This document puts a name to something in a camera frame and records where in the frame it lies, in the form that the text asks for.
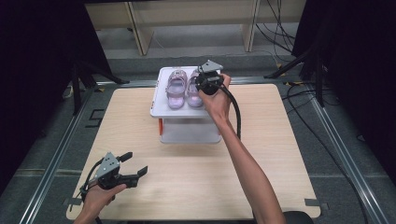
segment pair of shoes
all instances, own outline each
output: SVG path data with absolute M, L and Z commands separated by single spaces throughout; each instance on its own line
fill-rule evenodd
M 195 87 L 195 79 L 198 72 L 191 74 L 190 80 L 187 80 L 187 74 L 183 70 L 174 71 L 168 79 L 166 87 L 166 96 L 168 97 L 168 105 L 172 109 L 179 109 L 184 105 L 184 96 L 187 91 L 187 103 L 192 107 L 199 107 L 203 104 Z

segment lower shelf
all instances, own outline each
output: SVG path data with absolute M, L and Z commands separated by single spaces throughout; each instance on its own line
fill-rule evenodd
M 221 139 L 219 130 L 211 118 L 162 121 L 161 142 L 165 144 L 216 144 Z

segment human arm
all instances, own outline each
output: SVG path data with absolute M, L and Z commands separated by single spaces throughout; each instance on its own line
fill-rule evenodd
M 231 79 L 226 75 L 223 77 L 223 85 L 228 88 Z M 206 95 L 202 91 L 199 94 L 228 148 L 239 182 L 258 223 L 286 223 L 271 183 L 233 129 L 229 120 L 229 97 L 222 90 L 214 95 Z
M 75 224 L 89 224 L 93 223 L 99 216 L 100 211 L 109 205 L 114 195 L 126 189 L 126 185 L 118 185 L 113 189 L 101 189 L 99 186 L 93 186 L 89 189 L 84 201 L 82 210 L 76 220 Z

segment person's left hand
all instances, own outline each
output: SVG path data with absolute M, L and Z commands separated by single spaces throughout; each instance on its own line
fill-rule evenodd
M 94 221 L 99 216 L 100 211 L 111 203 L 113 196 L 125 189 L 126 185 L 124 184 L 118 185 L 113 189 L 101 189 L 97 185 L 91 187 L 75 223 L 91 223 Z

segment wooden tabletop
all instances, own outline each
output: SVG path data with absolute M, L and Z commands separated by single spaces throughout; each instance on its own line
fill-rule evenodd
M 242 117 L 242 141 L 267 174 L 283 211 L 304 211 L 318 217 L 310 179 L 289 119 L 273 84 L 232 85 Z M 252 212 L 239 184 L 224 142 L 218 144 L 163 144 L 158 119 L 149 110 L 154 88 L 114 91 L 91 153 L 76 186 L 108 151 L 134 156 L 120 165 L 132 175 L 148 166 L 137 188 L 126 189 L 100 214 L 118 220 L 230 220 L 251 219 Z M 233 107 L 230 119 L 236 128 Z M 75 219 L 82 206 L 67 210 Z

